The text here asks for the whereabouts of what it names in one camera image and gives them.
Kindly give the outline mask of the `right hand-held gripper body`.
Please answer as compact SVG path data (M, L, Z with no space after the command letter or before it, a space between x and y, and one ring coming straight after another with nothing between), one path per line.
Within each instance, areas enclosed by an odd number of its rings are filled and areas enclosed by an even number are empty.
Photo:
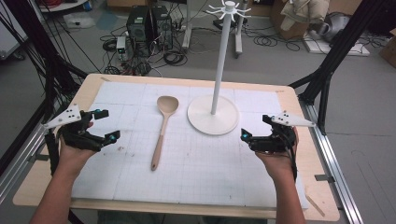
M296 134L293 130L296 126L315 127L313 121L293 115L284 111L278 115L270 116L273 118L271 126L272 133L268 136L253 136L248 147L255 152L284 152L292 149Z

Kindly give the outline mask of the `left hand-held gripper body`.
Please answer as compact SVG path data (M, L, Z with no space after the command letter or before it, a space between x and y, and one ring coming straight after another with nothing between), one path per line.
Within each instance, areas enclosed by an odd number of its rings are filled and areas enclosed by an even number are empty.
M44 123L43 126L47 130L60 126L61 135L70 147L98 152L103 147L104 137L88 132L92 118L92 111L80 110L78 105L74 104L54 119Z

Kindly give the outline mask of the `white hook rack stand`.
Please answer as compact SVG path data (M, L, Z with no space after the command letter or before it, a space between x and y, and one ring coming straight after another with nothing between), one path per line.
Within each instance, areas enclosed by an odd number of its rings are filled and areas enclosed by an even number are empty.
M210 6L212 11L209 11L209 14L220 13L220 19L223 20L213 94L196 97L191 101L187 110L190 124L201 133L210 135L229 133L239 122L239 111L236 105L220 95L220 85L234 15L243 19L244 13L249 11L249 9L239 9L239 4L234 0L221 0L221 3L221 7Z

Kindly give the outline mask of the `wooden spoon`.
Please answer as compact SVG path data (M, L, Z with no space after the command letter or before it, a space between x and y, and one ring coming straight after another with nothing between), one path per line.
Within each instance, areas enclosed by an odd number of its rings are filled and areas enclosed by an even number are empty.
M173 96L165 95L165 96L160 96L157 99L157 107L163 115L163 123L151 160L150 169L152 171L155 171L159 165L167 122L169 118L177 111L178 105L179 105L178 99Z

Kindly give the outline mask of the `person's right hand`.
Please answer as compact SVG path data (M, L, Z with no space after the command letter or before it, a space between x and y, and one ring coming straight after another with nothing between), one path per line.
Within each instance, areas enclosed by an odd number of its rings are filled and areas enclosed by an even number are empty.
M269 176L275 182L294 182L292 159L289 152L256 152Z

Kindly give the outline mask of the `person's left hand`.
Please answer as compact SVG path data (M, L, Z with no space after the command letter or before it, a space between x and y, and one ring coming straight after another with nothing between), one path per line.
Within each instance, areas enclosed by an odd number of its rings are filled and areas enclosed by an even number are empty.
M68 146L62 135L60 136L60 142L60 159L55 175L75 180L88 159L93 156L95 152L88 149Z

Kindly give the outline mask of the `white grid mat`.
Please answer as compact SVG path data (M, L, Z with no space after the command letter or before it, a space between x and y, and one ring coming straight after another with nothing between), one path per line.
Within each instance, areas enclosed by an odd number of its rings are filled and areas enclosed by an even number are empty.
M237 106L240 120L230 133L214 136L194 129L187 117L190 102L211 92L209 88L103 83L92 108L106 109L109 116L96 121L90 132L120 131L120 139L89 159L73 187L73 198L274 209L273 181L240 134L242 130L270 134L262 116L280 113L276 93L223 90ZM176 97L179 105L167 122L160 162L152 171L163 123L157 99L165 95Z

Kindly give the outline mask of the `small grey power supply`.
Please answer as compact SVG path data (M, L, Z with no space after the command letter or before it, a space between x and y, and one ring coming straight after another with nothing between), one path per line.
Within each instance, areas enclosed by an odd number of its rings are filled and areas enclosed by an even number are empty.
M125 62L128 59L125 36L117 37L116 51L120 61Z

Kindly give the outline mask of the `thin wooden stick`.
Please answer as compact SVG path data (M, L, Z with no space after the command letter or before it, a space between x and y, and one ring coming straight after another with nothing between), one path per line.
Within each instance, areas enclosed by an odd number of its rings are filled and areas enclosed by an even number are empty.
M322 207L318 203L316 203L312 197L310 197L309 195L306 194L305 198L310 202L310 204L318 211L318 213L322 217L326 216L326 214L325 214L324 210L322 209Z

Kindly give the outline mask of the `white stand leg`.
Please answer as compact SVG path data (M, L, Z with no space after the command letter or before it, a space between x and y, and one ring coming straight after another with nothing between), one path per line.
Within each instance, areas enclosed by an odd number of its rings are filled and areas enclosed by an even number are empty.
M238 58L243 52L242 45L242 26L244 23L244 16L246 14L245 10L248 7L248 0L242 0L242 10L243 12L238 17L238 21L236 24L235 34L234 34L234 46L235 46L235 54L234 57Z
M186 29L184 33L182 48L184 50L188 50L191 42L191 30L192 30L192 23L191 23L191 6L192 0L187 0L187 16L186 16Z

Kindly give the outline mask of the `black computer tower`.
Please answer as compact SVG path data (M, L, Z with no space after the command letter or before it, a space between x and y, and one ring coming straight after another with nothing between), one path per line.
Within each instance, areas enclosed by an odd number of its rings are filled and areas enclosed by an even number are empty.
M149 42L153 40L148 6L132 6L126 22L129 37L139 56L149 55Z
M155 21L154 27L158 43L164 49L171 49L173 47L172 19L166 6L154 6L151 8L151 12Z

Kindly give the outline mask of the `large cardboard box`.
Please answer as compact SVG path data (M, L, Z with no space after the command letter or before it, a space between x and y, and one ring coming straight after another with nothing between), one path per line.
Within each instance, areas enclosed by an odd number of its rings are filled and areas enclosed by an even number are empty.
M285 31L281 29L281 24L285 16L281 15L280 12L284 6L285 4L282 0L275 0L271 9L270 21L274 25L276 32L286 40L302 38L308 28L308 23L295 22L289 30Z

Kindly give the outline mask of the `flat white board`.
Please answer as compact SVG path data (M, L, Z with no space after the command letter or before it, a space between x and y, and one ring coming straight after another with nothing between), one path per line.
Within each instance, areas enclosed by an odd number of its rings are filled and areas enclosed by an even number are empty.
M306 35L303 38L303 43L309 53L329 54L331 51L339 50L339 48L335 45L331 46L324 39L320 37L313 37L312 35ZM370 51L366 47L364 47L364 45L359 41L357 41L347 51L347 56L368 57L369 55Z

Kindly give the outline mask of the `beige cloth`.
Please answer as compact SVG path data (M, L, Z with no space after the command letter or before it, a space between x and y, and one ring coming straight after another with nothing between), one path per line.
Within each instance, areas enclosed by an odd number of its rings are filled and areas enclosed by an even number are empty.
M285 6L280 28L288 31L294 23L321 23L327 15L330 0L282 0Z

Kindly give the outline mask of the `grey bag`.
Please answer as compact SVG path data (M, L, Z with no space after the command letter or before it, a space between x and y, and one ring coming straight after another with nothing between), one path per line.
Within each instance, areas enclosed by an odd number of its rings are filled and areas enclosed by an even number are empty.
M324 22L319 25L317 34L327 42L332 42L346 28L349 20L350 17L344 13L330 13L326 16Z

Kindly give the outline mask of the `small cardboard box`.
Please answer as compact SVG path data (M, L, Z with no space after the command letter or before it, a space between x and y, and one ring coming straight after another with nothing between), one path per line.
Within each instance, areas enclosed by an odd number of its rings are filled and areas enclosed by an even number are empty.
M390 33L392 34L392 38L389 40L388 44L381 49L379 55L396 68L396 28L393 28Z

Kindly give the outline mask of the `aluminium frame rail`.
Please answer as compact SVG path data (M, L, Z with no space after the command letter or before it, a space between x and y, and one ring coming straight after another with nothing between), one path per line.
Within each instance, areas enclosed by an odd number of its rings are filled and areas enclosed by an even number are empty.
M42 150L45 144L45 133L46 129L38 123L22 140L16 157L0 177L0 204L6 199L28 165L35 162L35 155Z
M351 191L348 187L343 171L334 154L331 142L326 133L322 133L318 126L318 111L313 105L307 105L300 101L300 107L304 115L316 123L312 128L314 142L317 144L320 157L324 162L328 182L335 190L336 201L341 207L341 212L348 224L364 224L361 213L356 205Z

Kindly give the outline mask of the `black frame strut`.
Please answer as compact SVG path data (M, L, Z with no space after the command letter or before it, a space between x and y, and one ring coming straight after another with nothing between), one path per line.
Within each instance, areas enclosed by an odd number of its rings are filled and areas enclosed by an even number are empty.
M388 0L362 0L346 28L333 43L339 50L327 54L315 72L290 84L290 87L294 89L304 84L307 85L305 90L298 95L299 100L307 105L313 105L317 96L320 95L318 126L322 133L326 133L325 122L332 76L347 56L348 49L357 42L367 26L380 12L381 7L387 2Z
M10 13L16 19L27 35L28 42L22 40L11 21L8 21L2 13L0 13L0 22L27 53L37 74L45 79L45 99L0 158L0 177L2 177L19 152L24 138L31 133L39 120L43 118L44 121L48 121L53 117L55 99L59 96L68 98L72 93L77 92L79 84L72 75L86 78L88 74L60 55L29 0L0 0L0 6L7 7L6 13Z

